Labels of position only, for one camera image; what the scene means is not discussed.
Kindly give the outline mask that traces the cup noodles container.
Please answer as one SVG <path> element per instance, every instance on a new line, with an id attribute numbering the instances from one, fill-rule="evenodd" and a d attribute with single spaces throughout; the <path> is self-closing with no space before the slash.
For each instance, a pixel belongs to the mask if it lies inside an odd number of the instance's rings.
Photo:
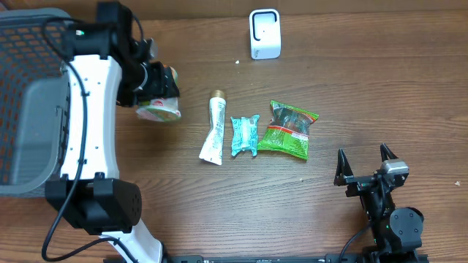
<path id="1" fill-rule="evenodd" d="M 171 122 L 181 118 L 178 99 L 153 99 L 149 102 L 138 102 L 137 116 L 141 119 L 156 122 Z"/>

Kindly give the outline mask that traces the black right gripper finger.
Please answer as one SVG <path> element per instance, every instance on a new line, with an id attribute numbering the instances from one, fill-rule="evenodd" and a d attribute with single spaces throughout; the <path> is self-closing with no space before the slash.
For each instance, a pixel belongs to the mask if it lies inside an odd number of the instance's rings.
<path id="1" fill-rule="evenodd" d="M 380 155 L 382 161 L 393 160 L 398 158 L 385 143 L 382 143 L 380 145 Z"/>
<path id="2" fill-rule="evenodd" d="M 348 179 L 354 178 L 350 164 L 347 160 L 347 157 L 344 153 L 344 149 L 340 148 L 338 150 L 338 163 L 336 168 L 335 179 Z"/>

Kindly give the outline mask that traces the green tissue pack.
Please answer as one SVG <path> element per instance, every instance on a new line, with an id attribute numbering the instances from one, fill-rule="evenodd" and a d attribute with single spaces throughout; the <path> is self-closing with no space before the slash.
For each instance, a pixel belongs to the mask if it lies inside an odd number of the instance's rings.
<path id="1" fill-rule="evenodd" d="M 252 156 L 257 156 L 257 124 L 259 115 L 253 115 L 250 118 L 231 118 L 233 125 L 233 139 L 231 144 L 231 155 L 237 156 L 241 151 L 250 150 Z"/>

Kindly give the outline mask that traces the green snack bag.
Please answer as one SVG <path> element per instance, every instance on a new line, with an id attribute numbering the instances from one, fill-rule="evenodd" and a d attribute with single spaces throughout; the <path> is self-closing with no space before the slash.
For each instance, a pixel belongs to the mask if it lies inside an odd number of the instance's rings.
<path id="1" fill-rule="evenodd" d="M 274 100 L 271 109 L 272 119 L 257 149 L 279 151 L 307 160 L 309 128 L 319 115 Z"/>

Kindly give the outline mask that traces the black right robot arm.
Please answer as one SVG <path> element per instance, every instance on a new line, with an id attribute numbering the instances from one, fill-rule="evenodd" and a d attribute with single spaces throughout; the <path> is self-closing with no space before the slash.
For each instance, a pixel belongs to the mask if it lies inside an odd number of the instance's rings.
<path id="1" fill-rule="evenodd" d="M 409 176 L 409 167 L 385 144 L 380 146 L 381 167 L 373 175 L 355 177 L 342 149 L 338 150 L 333 184 L 346 186 L 347 197 L 359 197 L 368 223 L 352 236 L 339 254 L 341 262 L 349 246 L 366 231 L 372 231 L 374 245 L 365 247 L 356 262 L 424 262 L 417 249 L 422 246 L 423 214 L 414 207 L 397 208 L 391 192 Z"/>

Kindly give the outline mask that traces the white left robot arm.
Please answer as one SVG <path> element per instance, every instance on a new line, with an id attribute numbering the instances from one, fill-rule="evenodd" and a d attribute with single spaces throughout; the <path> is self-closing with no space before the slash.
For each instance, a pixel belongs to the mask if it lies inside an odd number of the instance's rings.
<path id="1" fill-rule="evenodd" d="M 180 118 L 174 68 L 156 60 L 154 41 L 135 39 L 135 14 L 118 1 L 97 5 L 93 23 L 67 18 L 56 54 L 69 77 L 69 120 L 64 160 L 45 197 L 67 221 L 109 243 L 124 262 L 168 262 L 164 245 L 143 223 L 139 187 L 120 178 L 116 108 L 135 107 L 153 121 Z"/>

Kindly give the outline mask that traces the white tube gold cap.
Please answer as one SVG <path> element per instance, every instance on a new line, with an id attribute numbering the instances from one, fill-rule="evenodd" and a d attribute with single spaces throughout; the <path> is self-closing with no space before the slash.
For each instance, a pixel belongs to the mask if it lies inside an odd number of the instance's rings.
<path id="1" fill-rule="evenodd" d="M 226 104 L 224 91 L 214 90 L 211 92 L 208 103 L 211 128 L 199 155 L 203 161 L 219 166 L 222 165 Z"/>

